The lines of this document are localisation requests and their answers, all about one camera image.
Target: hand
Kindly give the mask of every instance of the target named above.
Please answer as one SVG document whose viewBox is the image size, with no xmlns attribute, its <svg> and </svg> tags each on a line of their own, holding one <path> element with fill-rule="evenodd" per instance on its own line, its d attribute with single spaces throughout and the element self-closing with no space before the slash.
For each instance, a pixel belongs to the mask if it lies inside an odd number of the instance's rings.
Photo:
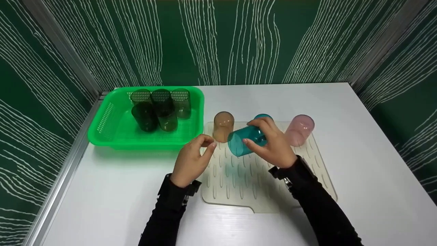
<svg viewBox="0 0 437 246">
<path fill-rule="evenodd" d="M 211 136 L 200 134 L 179 151 L 170 181 L 180 188 L 185 188 L 197 179 L 208 166 L 217 143 Z M 207 147 L 200 155 L 200 147 Z"/>
<path fill-rule="evenodd" d="M 284 133 L 279 130 L 274 121 L 269 117 L 261 117 L 247 123 L 249 126 L 257 126 L 267 138 L 267 144 L 263 147 L 250 139 L 243 139 L 244 144 L 262 159 L 279 168 L 289 168 L 298 159 L 285 139 Z"/>
</svg>

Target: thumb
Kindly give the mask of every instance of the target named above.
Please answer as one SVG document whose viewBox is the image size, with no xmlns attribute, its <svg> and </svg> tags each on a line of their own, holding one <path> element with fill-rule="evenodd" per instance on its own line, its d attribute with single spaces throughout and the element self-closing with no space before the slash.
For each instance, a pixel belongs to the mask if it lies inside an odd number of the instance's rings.
<svg viewBox="0 0 437 246">
<path fill-rule="evenodd" d="M 217 147 L 217 143 L 213 142 L 208 145 L 205 152 L 203 153 L 203 156 L 201 157 L 202 160 L 204 160 L 207 164 L 209 163 L 209 160 L 211 160 L 212 154 L 214 153 L 215 147 Z"/>
<path fill-rule="evenodd" d="M 268 150 L 264 147 L 257 145 L 252 140 L 245 138 L 243 139 L 243 143 L 248 147 L 248 149 L 259 155 L 261 158 L 267 155 Z"/>
</svg>

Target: green plastic basket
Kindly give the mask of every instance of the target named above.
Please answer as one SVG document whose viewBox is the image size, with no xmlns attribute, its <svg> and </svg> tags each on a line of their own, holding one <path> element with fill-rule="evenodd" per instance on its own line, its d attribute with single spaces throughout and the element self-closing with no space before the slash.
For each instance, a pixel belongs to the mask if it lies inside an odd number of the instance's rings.
<svg viewBox="0 0 437 246">
<path fill-rule="evenodd" d="M 131 94 L 139 89 L 169 91 L 184 88 L 190 92 L 191 117 L 179 119 L 174 132 L 158 128 L 153 133 L 142 131 L 131 114 Z M 184 144 L 203 132 L 203 108 L 205 97 L 201 90 L 192 86 L 123 87 L 106 95 L 88 129 L 88 140 L 97 146 L 114 149 L 180 149 Z"/>
</svg>

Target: person's left hand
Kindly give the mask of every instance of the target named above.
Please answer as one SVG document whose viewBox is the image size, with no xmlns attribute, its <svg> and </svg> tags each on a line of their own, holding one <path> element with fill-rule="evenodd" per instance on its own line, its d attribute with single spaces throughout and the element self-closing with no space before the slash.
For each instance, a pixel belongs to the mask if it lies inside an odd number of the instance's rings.
<svg viewBox="0 0 437 246">
<path fill-rule="evenodd" d="M 180 188 L 191 184 L 205 171 L 216 146 L 214 138 L 205 134 L 184 145 L 177 156 L 170 181 Z M 201 147 L 207 147 L 203 155 L 200 155 Z"/>
</svg>

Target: pink cup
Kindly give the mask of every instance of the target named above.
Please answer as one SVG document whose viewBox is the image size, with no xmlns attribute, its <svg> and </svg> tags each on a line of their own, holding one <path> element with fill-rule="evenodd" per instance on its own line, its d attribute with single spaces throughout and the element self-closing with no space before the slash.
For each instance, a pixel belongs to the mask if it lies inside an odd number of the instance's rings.
<svg viewBox="0 0 437 246">
<path fill-rule="evenodd" d="M 285 131 L 285 137 L 291 146 L 299 147 L 305 143 L 312 130 L 314 130 L 314 120 L 308 115 L 301 114 L 293 118 Z"/>
</svg>

